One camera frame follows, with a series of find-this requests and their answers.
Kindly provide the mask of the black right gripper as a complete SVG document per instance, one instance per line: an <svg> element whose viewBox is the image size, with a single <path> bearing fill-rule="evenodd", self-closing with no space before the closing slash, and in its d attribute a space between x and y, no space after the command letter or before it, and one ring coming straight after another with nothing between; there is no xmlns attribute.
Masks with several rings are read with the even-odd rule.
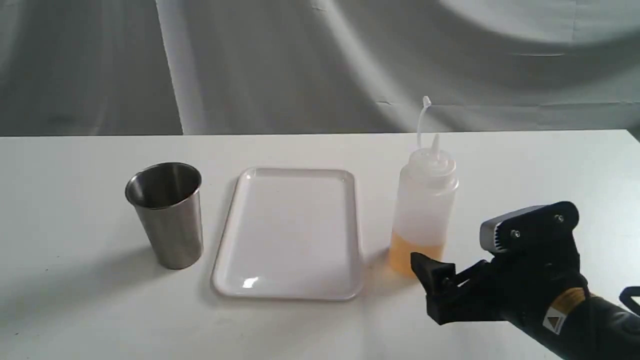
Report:
<svg viewBox="0 0 640 360"><path fill-rule="evenodd" d="M440 326L507 321L521 330L560 331L589 298L576 250L501 254L459 274L453 263L413 251L410 265L425 291L426 313Z"/></svg>

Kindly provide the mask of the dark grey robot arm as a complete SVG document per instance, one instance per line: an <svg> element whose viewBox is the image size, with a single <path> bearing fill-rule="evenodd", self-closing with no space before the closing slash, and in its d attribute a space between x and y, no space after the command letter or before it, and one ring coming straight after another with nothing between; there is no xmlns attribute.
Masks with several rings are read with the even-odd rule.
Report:
<svg viewBox="0 0 640 360"><path fill-rule="evenodd" d="M507 322L563 360L637 360L639 317L590 292L579 269L535 253L456 272L414 251L411 269L438 325Z"/></svg>

